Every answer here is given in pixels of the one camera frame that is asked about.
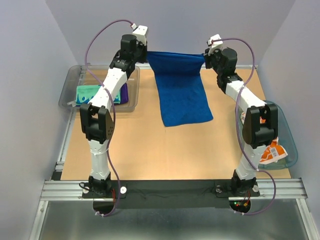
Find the purple towel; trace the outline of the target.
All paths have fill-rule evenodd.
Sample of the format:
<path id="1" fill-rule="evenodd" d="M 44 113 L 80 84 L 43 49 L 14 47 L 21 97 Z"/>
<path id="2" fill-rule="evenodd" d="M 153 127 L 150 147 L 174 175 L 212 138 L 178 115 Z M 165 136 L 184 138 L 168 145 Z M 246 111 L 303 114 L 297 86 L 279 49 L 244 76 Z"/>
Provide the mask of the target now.
<path id="1" fill-rule="evenodd" d="M 118 105 L 126 104 L 129 101 L 128 85 L 125 83 L 116 96 L 115 103 Z"/>

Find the blue towel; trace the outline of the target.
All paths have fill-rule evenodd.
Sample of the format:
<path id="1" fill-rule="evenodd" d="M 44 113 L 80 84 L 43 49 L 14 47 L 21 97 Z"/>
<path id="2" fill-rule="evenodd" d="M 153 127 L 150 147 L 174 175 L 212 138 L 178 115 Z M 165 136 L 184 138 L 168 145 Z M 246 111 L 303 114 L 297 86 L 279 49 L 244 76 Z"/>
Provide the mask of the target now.
<path id="1" fill-rule="evenodd" d="M 214 119 L 200 75 L 205 62 L 202 54 L 149 51 L 147 60 L 154 72 L 165 127 Z"/>

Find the yellow towel teal trim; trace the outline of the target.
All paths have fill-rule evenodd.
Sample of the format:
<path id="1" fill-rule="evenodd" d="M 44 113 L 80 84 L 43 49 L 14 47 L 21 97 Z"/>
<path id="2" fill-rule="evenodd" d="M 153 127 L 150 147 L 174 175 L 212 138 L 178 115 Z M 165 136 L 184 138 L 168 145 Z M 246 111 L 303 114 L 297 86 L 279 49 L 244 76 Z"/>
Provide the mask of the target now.
<path id="1" fill-rule="evenodd" d="M 67 102 L 66 105 L 79 107 L 83 103 L 88 104 L 89 101 L 96 95 L 99 89 L 100 85 L 79 85 L 76 88 L 75 100 Z"/>

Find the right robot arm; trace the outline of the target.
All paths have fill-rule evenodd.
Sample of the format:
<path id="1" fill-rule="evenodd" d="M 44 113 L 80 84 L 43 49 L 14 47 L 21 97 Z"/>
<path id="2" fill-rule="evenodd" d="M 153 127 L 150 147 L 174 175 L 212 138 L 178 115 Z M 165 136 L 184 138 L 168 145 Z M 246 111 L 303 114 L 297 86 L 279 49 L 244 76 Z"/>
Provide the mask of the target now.
<path id="1" fill-rule="evenodd" d="M 218 87 L 235 103 L 236 134 L 242 151 L 226 190 L 242 195 L 256 184 L 256 173 L 263 153 L 278 137 L 278 108 L 267 104 L 249 90 L 236 73 L 237 52 L 231 48 L 207 48 L 205 67 L 217 74 Z"/>

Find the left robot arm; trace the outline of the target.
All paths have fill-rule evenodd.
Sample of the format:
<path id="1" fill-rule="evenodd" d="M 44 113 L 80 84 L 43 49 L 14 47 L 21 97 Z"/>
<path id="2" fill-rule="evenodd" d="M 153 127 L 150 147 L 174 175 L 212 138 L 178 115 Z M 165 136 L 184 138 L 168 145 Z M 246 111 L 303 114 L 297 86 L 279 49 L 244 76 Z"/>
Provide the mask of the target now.
<path id="1" fill-rule="evenodd" d="M 79 108 L 81 130 L 89 143 L 91 172 L 85 190 L 100 197 L 111 193 L 111 171 L 108 165 L 108 148 L 115 130 L 111 113 L 112 101 L 135 70 L 136 63 L 147 61 L 147 35 L 145 33 L 124 34 L 120 50 L 115 54 L 105 80 L 95 96 Z"/>

